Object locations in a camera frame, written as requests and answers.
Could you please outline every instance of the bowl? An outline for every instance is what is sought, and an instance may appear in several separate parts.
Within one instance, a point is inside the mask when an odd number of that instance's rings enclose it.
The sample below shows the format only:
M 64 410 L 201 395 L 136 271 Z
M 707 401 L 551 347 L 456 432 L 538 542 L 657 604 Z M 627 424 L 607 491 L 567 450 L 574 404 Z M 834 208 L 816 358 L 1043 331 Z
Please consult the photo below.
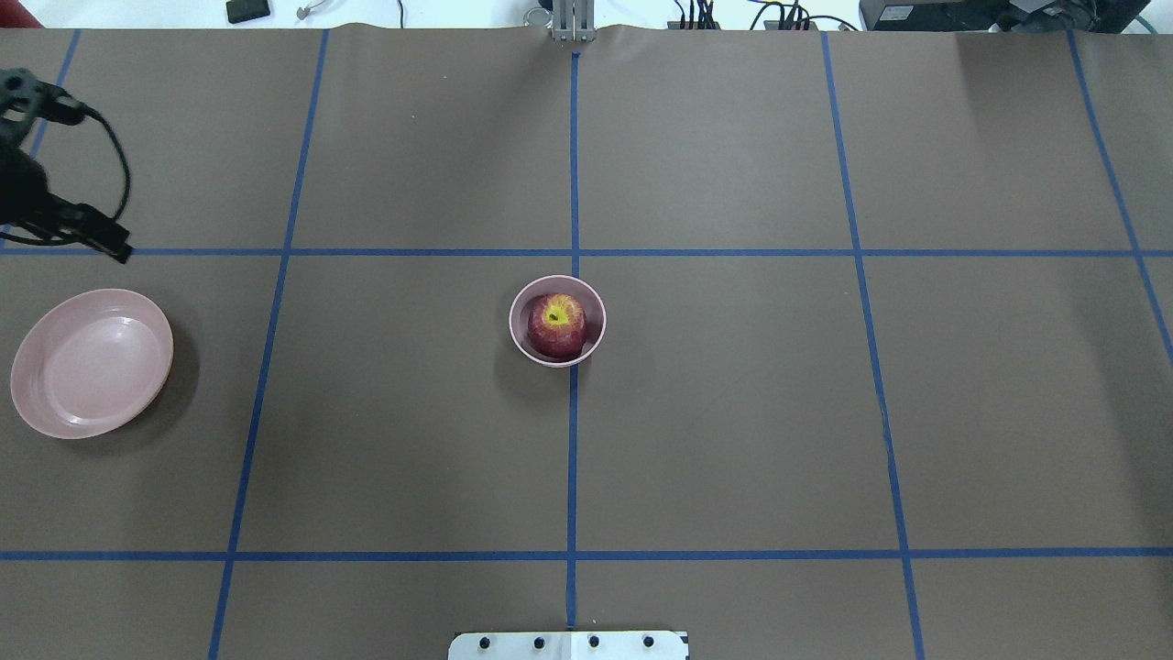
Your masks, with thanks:
M 568 293 L 583 305 L 586 315 L 586 341 L 578 358 L 558 360 L 542 355 L 529 341 L 529 311 L 534 302 L 550 293 Z M 569 274 L 547 274 L 526 284 L 509 306 L 509 336 L 526 358 L 542 367 L 571 367 L 590 358 L 595 353 L 603 334 L 606 333 L 606 307 L 603 298 L 590 284 Z
M 46 436 L 100 436 L 155 400 L 172 355 L 171 325 L 150 298 L 126 288 L 88 291 L 29 329 L 12 365 L 12 402 Z

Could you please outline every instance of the white metal plate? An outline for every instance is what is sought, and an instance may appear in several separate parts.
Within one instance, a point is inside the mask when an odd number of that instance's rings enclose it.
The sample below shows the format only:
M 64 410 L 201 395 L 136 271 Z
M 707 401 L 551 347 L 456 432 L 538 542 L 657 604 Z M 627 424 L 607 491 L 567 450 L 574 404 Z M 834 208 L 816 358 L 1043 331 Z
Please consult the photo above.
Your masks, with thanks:
M 689 633 L 670 631 L 465 633 L 448 660 L 689 660 Z

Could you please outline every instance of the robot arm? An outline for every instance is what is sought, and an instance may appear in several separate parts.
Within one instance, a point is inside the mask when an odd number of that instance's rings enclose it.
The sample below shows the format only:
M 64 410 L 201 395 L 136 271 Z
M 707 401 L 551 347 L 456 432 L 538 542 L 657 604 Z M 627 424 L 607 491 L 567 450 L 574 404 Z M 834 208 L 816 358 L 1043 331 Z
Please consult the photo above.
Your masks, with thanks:
M 106 129 L 122 164 L 126 184 L 113 216 L 89 204 L 75 204 L 49 192 L 36 161 L 20 150 L 34 121 L 76 125 L 90 117 Z M 106 118 L 65 89 L 36 80 L 27 69 L 0 69 L 0 224 L 19 226 L 32 237 L 0 231 L 0 238 L 26 245 L 81 243 L 126 263 L 130 232 L 118 225 L 130 195 L 130 168 L 122 144 Z

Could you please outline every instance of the apple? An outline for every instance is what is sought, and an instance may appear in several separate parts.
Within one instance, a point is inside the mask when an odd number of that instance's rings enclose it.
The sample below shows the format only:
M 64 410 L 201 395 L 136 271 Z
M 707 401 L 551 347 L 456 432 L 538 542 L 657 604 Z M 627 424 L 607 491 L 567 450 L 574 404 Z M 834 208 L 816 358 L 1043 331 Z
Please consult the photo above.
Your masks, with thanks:
M 529 308 L 528 335 L 534 348 L 547 358 L 578 358 L 586 342 L 586 312 L 574 295 L 542 295 Z

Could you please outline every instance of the plate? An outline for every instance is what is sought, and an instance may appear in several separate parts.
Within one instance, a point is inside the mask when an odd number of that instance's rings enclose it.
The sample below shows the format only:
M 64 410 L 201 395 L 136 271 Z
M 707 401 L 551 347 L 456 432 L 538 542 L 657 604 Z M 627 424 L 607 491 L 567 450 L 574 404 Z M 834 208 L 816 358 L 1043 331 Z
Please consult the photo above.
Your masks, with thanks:
M 12 402 L 46 436 L 100 436 L 155 400 L 174 351 L 171 325 L 150 298 L 126 288 L 88 291 L 29 329 L 12 365 Z

